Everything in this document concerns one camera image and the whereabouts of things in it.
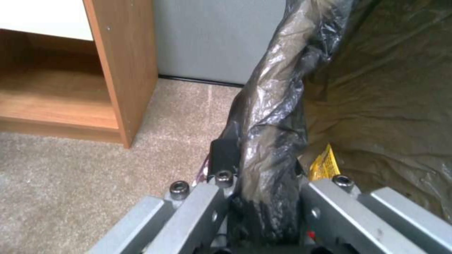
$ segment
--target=beige carpet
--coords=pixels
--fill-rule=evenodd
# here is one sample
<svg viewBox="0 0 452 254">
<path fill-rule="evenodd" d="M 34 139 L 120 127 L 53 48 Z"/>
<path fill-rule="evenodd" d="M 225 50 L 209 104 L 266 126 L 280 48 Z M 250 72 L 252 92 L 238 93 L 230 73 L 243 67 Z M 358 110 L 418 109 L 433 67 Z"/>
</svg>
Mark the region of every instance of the beige carpet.
<svg viewBox="0 0 452 254">
<path fill-rule="evenodd" d="M 0 253 L 83 253 L 141 197 L 192 182 L 238 91 L 159 80 L 129 150 L 0 133 Z"/>
</svg>

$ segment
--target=black plastic part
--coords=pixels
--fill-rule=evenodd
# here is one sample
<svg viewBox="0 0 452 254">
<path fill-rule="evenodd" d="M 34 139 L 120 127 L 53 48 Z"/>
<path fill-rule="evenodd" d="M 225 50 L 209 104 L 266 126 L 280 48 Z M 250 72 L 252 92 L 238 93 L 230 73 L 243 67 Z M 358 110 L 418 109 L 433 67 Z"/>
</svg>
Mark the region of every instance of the black plastic part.
<svg viewBox="0 0 452 254">
<path fill-rule="evenodd" d="M 210 143 L 209 175 L 228 170 L 237 173 L 240 150 L 235 139 L 216 139 Z"/>
</svg>

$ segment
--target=wooden shelf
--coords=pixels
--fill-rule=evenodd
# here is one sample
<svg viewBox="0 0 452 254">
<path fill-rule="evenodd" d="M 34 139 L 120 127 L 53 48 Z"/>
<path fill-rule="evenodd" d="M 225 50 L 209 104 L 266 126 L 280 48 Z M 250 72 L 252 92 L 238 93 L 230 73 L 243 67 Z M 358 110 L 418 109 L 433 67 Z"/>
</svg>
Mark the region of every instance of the wooden shelf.
<svg viewBox="0 0 452 254">
<path fill-rule="evenodd" d="M 5 28 L 16 28 L 23 15 L 5 6 Z M 62 20 L 43 26 L 51 19 L 42 15 L 32 30 L 0 29 L 0 131 L 132 145 L 158 76 L 152 1 L 83 0 L 83 7 L 94 41 L 68 36 L 77 31 Z M 62 29 L 40 34 L 50 27 Z"/>
<path fill-rule="evenodd" d="M 0 72 L 0 119 L 118 131 L 97 56 L 31 54 Z"/>
</svg>

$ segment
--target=plastic sheet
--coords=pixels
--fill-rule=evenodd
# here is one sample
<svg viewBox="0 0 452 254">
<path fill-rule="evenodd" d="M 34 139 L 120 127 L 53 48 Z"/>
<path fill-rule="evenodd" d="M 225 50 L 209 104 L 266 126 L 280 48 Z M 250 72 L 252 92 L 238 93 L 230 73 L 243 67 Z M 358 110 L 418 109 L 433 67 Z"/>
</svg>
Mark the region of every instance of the plastic sheet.
<svg viewBox="0 0 452 254">
<path fill-rule="evenodd" d="M 234 204 L 242 234 L 254 243 L 299 239 L 295 168 L 307 145 L 302 78 L 331 60 L 351 8 L 351 0 L 287 0 L 267 52 L 233 102 L 222 137 L 240 147 Z"/>
<path fill-rule="evenodd" d="M 231 235 L 296 242 L 297 158 L 308 169 L 328 142 L 362 190 L 389 186 L 452 221 L 451 5 L 287 0 L 221 135 L 241 156 Z"/>
<path fill-rule="evenodd" d="M 308 148 L 329 142 L 364 190 L 389 186 L 452 222 L 452 2 L 363 1 L 306 82 Z"/>
</svg>

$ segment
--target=yellow label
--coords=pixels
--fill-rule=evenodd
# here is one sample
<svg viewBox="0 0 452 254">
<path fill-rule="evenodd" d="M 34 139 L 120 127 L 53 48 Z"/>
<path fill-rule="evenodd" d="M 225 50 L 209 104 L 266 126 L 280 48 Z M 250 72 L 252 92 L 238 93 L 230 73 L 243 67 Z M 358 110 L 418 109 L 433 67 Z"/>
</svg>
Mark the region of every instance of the yellow label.
<svg viewBox="0 0 452 254">
<path fill-rule="evenodd" d="M 323 178 L 332 178 L 340 174 L 331 145 L 326 146 L 325 151 L 317 156 L 309 168 L 309 180 L 315 181 Z"/>
</svg>

